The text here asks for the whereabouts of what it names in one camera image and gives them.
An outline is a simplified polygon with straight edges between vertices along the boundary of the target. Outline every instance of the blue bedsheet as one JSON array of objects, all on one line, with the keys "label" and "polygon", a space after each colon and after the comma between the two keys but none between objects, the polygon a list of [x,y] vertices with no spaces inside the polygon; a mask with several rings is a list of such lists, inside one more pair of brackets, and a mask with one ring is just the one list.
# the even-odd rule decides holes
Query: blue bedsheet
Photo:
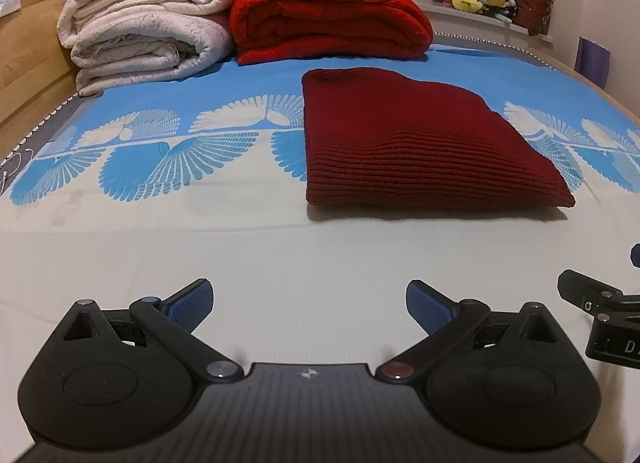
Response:
[{"label": "blue bedsheet", "polygon": [[21,206],[75,183],[102,155],[108,159],[95,183],[106,197],[161,196],[223,169],[265,132],[271,133],[273,161],[304,182],[301,77],[314,68],[356,66],[478,93],[555,163],[572,191],[584,182],[581,159],[611,183],[640,193],[640,130],[586,85],[497,53],[434,46],[421,60],[226,62],[183,82],[108,90],[40,151],[12,186],[11,201]]}]

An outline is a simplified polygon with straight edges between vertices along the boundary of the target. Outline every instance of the white wall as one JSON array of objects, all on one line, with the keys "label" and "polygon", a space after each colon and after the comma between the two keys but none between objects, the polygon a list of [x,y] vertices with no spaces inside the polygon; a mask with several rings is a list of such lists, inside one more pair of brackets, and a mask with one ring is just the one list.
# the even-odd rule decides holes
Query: white wall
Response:
[{"label": "white wall", "polygon": [[554,56],[573,67],[582,36],[612,54],[606,90],[640,116],[640,0],[556,0]]},{"label": "white wall", "polygon": [[640,116],[640,0],[583,0],[581,35],[611,52],[607,91]]}]

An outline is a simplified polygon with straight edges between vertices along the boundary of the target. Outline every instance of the red knit sweater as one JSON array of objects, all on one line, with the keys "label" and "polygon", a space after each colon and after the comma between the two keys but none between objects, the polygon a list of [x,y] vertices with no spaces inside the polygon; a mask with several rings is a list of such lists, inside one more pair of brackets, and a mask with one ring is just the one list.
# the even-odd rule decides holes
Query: red knit sweater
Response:
[{"label": "red knit sweater", "polygon": [[317,69],[302,85],[312,205],[575,204],[553,163],[471,91],[376,68]]}]

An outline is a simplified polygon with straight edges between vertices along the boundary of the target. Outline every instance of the wooden bed frame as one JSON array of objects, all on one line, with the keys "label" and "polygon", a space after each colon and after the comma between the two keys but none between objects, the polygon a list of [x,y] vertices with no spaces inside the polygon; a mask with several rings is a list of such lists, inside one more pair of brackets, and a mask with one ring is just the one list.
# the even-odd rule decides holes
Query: wooden bed frame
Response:
[{"label": "wooden bed frame", "polygon": [[[65,0],[20,1],[20,11],[0,19],[0,162],[37,123],[76,93],[78,68],[56,34]],[[530,51],[590,85],[640,125],[640,119],[608,93],[546,53]]]}]

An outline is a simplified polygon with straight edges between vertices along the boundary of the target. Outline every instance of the bed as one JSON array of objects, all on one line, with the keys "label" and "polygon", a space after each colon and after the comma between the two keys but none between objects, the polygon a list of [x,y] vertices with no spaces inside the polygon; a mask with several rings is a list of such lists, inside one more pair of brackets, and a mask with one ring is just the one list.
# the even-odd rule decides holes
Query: bed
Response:
[{"label": "bed", "polygon": [[[22,0],[20,13],[0,20],[0,42],[10,44],[0,78],[2,461],[30,442],[15,401],[20,378],[77,299],[120,308],[206,277],[216,305],[195,334],[245,367],[376,367],[423,337],[404,308],[412,279],[496,310],[544,302],[580,351],[590,322],[559,298],[558,275],[571,268],[639,291],[628,260],[640,239],[639,122],[550,59],[437,36],[419,61],[230,60],[183,82],[82,100],[54,32],[63,1]],[[308,207],[300,78],[353,66],[481,94],[552,157],[576,206]],[[630,463],[640,453],[640,373],[588,364],[604,395],[588,446],[604,461]]]}]

